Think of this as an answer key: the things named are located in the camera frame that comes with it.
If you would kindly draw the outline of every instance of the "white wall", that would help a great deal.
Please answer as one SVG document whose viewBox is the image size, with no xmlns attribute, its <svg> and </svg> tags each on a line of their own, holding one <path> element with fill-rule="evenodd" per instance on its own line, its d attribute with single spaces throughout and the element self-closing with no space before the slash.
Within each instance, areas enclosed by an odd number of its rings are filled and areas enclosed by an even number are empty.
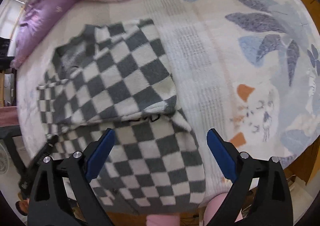
<svg viewBox="0 0 320 226">
<path fill-rule="evenodd" d="M 10 34 L 22 6 L 21 3 L 10 0 L 8 6 L 4 9 L 7 2 L 8 0 L 3 0 L 0 5 L 0 12 L 2 12 L 0 17 L 0 36 L 3 38 L 10 38 Z"/>
</svg>

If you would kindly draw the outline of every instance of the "checkered blanket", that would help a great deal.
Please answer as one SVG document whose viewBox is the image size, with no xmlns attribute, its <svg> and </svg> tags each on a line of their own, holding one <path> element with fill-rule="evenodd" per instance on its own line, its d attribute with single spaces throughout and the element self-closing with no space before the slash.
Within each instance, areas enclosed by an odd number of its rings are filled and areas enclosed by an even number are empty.
<svg viewBox="0 0 320 226">
<path fill-rule="evenodd" d="M 198 145 L 151 19 L 87 25 L 56 49 L 38 90 L 47 137 L 60 135 L 53 158 L 115 130 L 116 144 L 91 182 L 105 210 L 172 213 L 202 202 Z"/>
</svg>

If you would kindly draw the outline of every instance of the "bedsheet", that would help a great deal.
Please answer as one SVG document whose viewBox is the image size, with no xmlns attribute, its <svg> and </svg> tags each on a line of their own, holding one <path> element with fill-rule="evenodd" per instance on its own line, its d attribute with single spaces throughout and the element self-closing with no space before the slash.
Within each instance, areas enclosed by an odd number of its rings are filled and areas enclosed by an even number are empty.
<svg viewBox="0 0 320 226">
<path fill-rule="evenodd" d="M 25 146 L 45 141 L 36 87 L 54 49 L 85 24 L 153 19 L 177 94 L 199 143 L 203 203 L 227 192 L 206 144 L 214 127 L 252 157 L 289 165 L 320 132 L 320 36 L 300 0 L 129 0 L 80 2 L 18 71 L 18 113 Z"/>
</svg>

